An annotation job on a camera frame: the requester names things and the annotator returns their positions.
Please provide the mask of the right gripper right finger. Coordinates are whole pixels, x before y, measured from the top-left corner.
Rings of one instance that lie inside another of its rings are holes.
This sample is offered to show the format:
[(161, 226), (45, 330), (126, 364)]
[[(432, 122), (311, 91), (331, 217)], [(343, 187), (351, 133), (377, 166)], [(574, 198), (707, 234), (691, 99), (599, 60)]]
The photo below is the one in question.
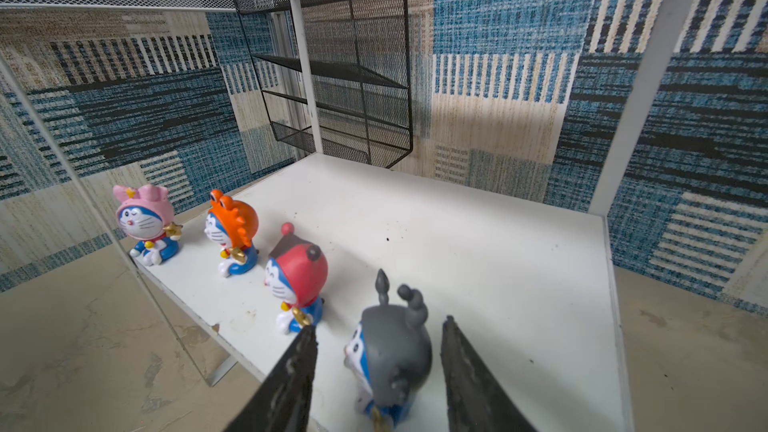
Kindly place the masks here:
[(452, 316), (443, 323), (440, 356), (451, 432), (536, 430), (506, 394)]

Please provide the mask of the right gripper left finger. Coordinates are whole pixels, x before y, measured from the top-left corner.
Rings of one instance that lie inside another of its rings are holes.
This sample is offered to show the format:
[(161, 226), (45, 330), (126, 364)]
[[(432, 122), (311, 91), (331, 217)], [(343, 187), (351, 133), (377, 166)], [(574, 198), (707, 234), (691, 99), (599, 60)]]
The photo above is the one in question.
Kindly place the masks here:
[(317, 357), (316, 328), (304, 327), (224, 431), (306, 431)]

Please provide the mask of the grey hood Doraemon figure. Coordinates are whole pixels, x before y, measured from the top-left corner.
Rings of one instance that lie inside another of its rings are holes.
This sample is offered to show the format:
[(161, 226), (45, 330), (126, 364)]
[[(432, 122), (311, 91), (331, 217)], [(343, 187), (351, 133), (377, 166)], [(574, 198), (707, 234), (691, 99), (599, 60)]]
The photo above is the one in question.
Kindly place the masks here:
[(344, 347), (344, 365), (357, 384), (355, 411), (367, 416), (375, 431), (392, 431), (403, 422), (432, 367), (432, 342), (426, 329), (428, 308), (421, 292), (406, 284), (389, 301), (390, 283), (377, 272), (378, 304), (362, 312)]

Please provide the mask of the red hat Doraemon figure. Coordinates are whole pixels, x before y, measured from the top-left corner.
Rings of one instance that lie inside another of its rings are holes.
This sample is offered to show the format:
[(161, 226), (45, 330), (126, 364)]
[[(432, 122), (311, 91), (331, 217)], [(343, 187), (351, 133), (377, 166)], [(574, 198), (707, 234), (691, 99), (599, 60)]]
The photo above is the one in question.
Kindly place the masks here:
[(269, 255), (265, 286), (281, 301), (277, 330), (282, 334), (298, 333), (322, 320), (325, 300), (320, 293), (329, 266), (321, 248), (299, 237), (291, 222), (281, 226), (281, 234)]

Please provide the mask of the orange crab hood Doraemon figure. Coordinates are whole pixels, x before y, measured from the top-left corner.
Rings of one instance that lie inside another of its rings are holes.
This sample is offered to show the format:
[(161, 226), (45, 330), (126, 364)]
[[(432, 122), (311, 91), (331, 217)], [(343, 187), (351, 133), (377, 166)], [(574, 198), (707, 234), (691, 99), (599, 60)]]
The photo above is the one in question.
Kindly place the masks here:
[(249, 272), (259, 259), (259, 251), (253, 244), (259, 227), (255, 209), (220, 190), (210, 193), (210, 205), (204, 232), (221, 248), (219, 274), (229, 277)]

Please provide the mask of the pink hood Doraemon figure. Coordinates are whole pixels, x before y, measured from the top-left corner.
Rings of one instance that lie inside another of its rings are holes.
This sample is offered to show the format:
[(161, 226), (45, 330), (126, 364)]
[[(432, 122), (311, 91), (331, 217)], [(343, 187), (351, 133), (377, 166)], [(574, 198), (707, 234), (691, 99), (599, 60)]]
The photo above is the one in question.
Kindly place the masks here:
[(129, 255), (145, 266), (160, 265), (180, 250), (182, 226), (174, 222), (169, 194), (166, 187), (152, 184), (113, 187), (113, 195), (120, 202), (116, 210), (118, 225), (137, 241)]

